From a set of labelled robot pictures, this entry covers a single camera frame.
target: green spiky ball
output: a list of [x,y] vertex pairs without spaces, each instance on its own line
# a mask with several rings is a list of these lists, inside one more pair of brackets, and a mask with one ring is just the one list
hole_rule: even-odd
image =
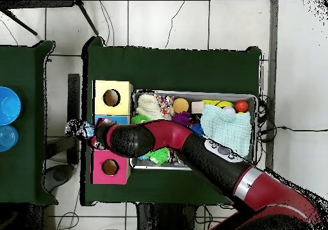
[[170,157],[170,151],[167,148],[161,148],[155,151],[150,151],[146,154],[148,158],[156,164],[163,164],[168,161]]
[[139,124],[141,122],[148,122],[148,121],[150,121],[150,118],[142,114],[137,114],[131,118],[132,124]]

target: green table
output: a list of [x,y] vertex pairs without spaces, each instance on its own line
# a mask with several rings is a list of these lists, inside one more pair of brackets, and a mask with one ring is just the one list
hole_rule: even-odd
[[54,204],[42,185],[45,159],[44,68],[52,41],[33,47],[0,46],[0,85],[14,90],[22,102],[12,123],[17,144],[0,152],[0,202]]
[[[103,47],[100,37],[83,48],[82,116],[92,121],[92,81],[129,81],[134,89],[259,94],[261,51],[187,51]],[[228,200],[192,171],[132,169],[124,186],[90,184],[90,149],[82,162],[81,194],[86,204],[158,202],[218,204]]]

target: white towel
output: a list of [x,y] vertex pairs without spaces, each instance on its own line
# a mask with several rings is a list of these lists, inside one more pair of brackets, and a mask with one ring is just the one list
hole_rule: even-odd
[[230,148],[243,158],[249,154],[252,133],[249,112],[230,115],[222,108],[205,104],[201,126],[208,138]]
[[142,94],[139,96],[136,112],[147,116],[150,120],[171,120],[172,118],[170,115],[165,117],[162,114],[157,98],[150,94]]

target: yellow cube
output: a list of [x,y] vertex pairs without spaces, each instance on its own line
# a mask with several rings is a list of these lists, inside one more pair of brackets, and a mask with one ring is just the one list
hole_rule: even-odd
[[132,93],[128,81],[95,80],[95,115],[130,115]]

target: purple toy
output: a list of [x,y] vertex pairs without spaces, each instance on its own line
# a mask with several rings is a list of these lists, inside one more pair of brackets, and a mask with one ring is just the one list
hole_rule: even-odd
[[172,121],[182,124],[184,126],[189,126],[190,113],[183,111],[181,113],[176,113],[172,116]]

